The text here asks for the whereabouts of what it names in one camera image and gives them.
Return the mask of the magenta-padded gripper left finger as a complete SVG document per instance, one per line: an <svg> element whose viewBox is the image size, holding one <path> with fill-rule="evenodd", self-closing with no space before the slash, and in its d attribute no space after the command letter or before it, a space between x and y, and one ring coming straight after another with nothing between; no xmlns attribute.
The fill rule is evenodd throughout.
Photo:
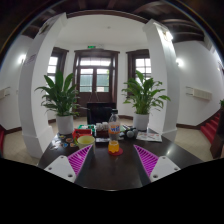
<svg viewBox="0 0 224 224"><path fill-rule="evenodd" d="M87 167L93 154L94 146L88 145L69 156L60 155L45 168L45 171L74 183Z"/></svg>

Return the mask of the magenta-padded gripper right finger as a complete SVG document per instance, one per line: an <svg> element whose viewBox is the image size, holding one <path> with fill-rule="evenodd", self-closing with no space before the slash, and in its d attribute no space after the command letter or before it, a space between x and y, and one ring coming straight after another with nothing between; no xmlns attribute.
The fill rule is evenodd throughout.
<svg viewBox="0 0 224 224"><path fill-rule="evenodd" d="M180 168L166 156L156 156L150 151L135 145L138 168L142 183L151 183L175 173Z"/></svg>

